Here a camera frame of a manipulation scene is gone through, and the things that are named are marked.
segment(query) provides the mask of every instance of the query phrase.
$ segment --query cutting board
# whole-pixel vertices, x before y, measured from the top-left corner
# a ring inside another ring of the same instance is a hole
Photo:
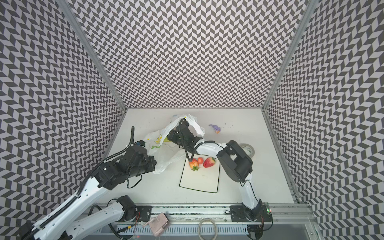
[[[194,155],[196,160],[198,157],[202,157],[204,160],[208,158],[208,156]],[[179,186],[196,191],[217,193],[220,162],[217,159],[215,161],[215,165],[207,168],[199,164],[199,169],[193,171],[189,166],[187,158],[185,158]]]

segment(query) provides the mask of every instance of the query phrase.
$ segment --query strawberry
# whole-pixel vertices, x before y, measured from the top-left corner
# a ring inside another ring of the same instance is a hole
[[[207,158],[203,163],[203,167],[211,167],[213,165],[215,165],[215,159],[213,157]]]
[[[193,159],[189,162],[189,166],[193,171],[197,171],[199,169],[199,162],[196,159]]]
[[[197,159],[197,161],[199,162],[199,164],[203,164],[204,159],[203,159],[202,157],[199,157],[199,158]]]

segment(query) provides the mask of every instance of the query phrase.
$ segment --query black and white patterned wall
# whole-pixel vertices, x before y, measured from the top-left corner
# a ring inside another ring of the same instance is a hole
[[[308,0],[69,0],[127,107],[261,107]]]
[[[326,239],[383,239],[383,9],[320,0],[268,108]]]
[[[122,110],[53,0],[2,0],[0,32],[0,238],[14,239],[74,192]]]

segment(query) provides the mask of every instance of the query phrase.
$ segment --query plastic bag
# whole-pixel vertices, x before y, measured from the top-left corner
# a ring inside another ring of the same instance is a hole
[[[154,174],[162,173],[170,163],[185,160],[184,149],[180,149],[177,144],[169,140],[164,141],[169,132],[178,126],[179,121],[182,118],[185,118],[188,121],[190,128],[193,127],[199,137],[204,137],[204,128],[197,124],[196,117],[189,114],[174,115],[171,123],[165,128],[148,133],[143,138],[143,141],[146,142],[145,148],[148,151],[147,154],[149,156],[154,156],[157,161],[155,171],[153,172]]]

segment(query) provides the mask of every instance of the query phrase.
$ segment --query white tabletop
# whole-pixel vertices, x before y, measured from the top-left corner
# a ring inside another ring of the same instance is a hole
[[[191,114],[205,128],[204,138],[220,143],[235,140],[250,144],[255,149],[253,160],[253,184],[255,193],[263,202],[293,203],[283,170],[266,127],[261,109],[129,109],[113,143],[110,155],[125,148],[129,142],[131,127],[135,126],[134,140],[141,140],[147,133],[164,128],[175,114]],[[221,127],[216,134],[209,124]],[[134,188],[119,184],[111,192],[99,198],[106,203],[112,198],[128,195],[137,204],[227,204],[241,203],[240,184],[232,181],[220,169],[217,193],[199,192],[179,187],[184,161],[170,164],[161,174],[147,173]],[[130,186],[139,177],[129,179]]]

